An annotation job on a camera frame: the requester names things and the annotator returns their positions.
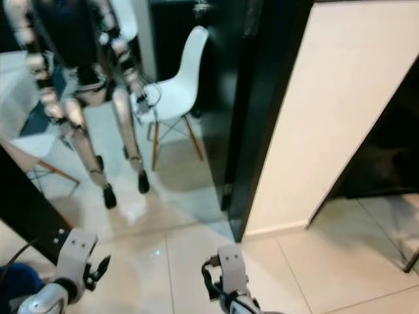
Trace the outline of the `blue plastic bucket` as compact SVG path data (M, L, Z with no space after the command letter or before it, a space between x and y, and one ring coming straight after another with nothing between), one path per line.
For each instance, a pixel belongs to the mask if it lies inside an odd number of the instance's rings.
M13 300L36 294L44 286L39 273L29 264L6 264L0 272L0 314L17 314L19 302L14 304Z

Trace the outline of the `white chair with wooden legs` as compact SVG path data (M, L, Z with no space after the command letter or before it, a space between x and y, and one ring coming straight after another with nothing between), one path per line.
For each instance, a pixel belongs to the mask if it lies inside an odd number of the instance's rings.
M150 109L139 114L139 122L149 124L155 129L153 139L152 169L158 165L160 146L160 125L165 120L182 120L189 133L192 147L198 159L203 159L196 135L192 130L187 114L195 106L200 89L200 67L204 47L209 39L209 30L197 25L192 28L181 54L177 74L168 80L162 80L145 87Z
M34 180L41 192L44 192L44 188L40 179L50 174L59 175L63 179L75 183L74 189L81 184L80 180L46 162L45 158L50 155L57 143L59 143L59 139L56 135L48 133L24 135L13 139L0 136L1 147L6 150L12 161L24 171L27 179Z

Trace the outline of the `white table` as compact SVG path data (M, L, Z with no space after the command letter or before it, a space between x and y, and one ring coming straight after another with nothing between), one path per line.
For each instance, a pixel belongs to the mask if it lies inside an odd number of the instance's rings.
M0 138L19 137L32 110L39 104L39 88L24 51L0 54Z

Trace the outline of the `dark low cabinet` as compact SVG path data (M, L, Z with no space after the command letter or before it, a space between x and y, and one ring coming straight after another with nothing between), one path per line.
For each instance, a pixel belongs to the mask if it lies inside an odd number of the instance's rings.
M330 200L419 192L419 57L311 219Z

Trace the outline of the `mirrored silver humanoid robot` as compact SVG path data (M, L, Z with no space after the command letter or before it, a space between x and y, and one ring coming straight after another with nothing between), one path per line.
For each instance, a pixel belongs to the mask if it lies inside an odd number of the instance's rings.
M139 113L153 109L146 80L122 35L111 0L3 0L3 10L44 105L45 116L75 150L107 209L117 206L113 185L96 153L86 109L110 104L123 155L141 194L150 189L137 142Z

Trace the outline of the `black mirror frame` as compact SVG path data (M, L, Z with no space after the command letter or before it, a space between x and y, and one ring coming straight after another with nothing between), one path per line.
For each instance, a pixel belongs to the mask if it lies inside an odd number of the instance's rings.
M24 242L57 266L60 230L69 232L72 223L44 197L6 150L0 150L0 218Z

